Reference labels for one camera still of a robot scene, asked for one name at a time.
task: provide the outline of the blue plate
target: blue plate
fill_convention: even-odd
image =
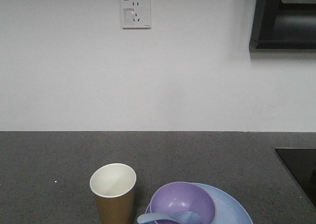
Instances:
[[[194,183],[204,189],[214,200],[216,217],[213,224],[253,224],[249,214],[237,200],[218,188],[207,184]]]

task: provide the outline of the plastic spoon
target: plastic spoon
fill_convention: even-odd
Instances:
[[[202,222],[201,216],[194,212],[183,212],[178,214],[146,213],[140,215],[137,222],[139,224],[145,224],[157,220],[168,220],[178,224],[200,224]]]

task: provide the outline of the gray countertop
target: gray countertop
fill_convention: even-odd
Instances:
[[[190,181],[227,192],[255,224],[315,224],[316,209],[274,151],[315,141],[316,133],[0,132],[0,223],[99,224],[89,179],[119,162],[137,173],[135,217],[162,185]]]

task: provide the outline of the outlet faceplate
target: outlet faceplate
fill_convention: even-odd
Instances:
[[[120,0],[123,28],[150,28],[150,0]]]

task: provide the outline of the purple bowl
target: purple bowl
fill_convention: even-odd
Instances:
[[[186,211],[198,213],[201,224],[212,224],[215,218],[215,204],[209,194],[189,182],[168,183],[153,195],[150,213],[176,214]],[[174,224],[172,221],[155,221],[156,224]]]

